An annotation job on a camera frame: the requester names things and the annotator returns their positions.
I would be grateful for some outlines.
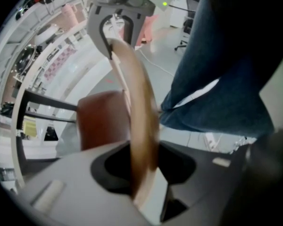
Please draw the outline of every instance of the black chair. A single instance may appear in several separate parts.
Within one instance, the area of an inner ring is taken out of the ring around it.
[[[180,45],[175,48],[175,51],[177,51],[178,48],[187,47],[187,44],[188,44],[187,40],[191,33],[191,29],[192,29],[192,25],[194,22],[194,17],[196,14],[196,9],[199,4],[199,1],[200,0],[187,0],[188,9],[185,9],[185,10],[188,11],[188,16],[186,17],[186,20],[183,24],[183,38],[180,41]]]

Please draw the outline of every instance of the tan curved panel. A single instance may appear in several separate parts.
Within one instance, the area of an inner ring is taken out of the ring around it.
[[[153,89],[143,63],[124,41],[109,39],[128,86],[131,100],[132,198],[141,207],[153,186],[158,167],[159,120]]]

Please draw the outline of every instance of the denim leg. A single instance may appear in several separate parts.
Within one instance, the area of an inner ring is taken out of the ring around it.
[[[259,96],[261,82],[251,58],[238,60],[208,93],[163,112],[160,122],[174,129],[259,137],[274,131]]]
[[[209,1],[200,0],[189,43],[161,109],[172,109],[187,96],[218,79],[228,69],[230,56],[229,45]]]

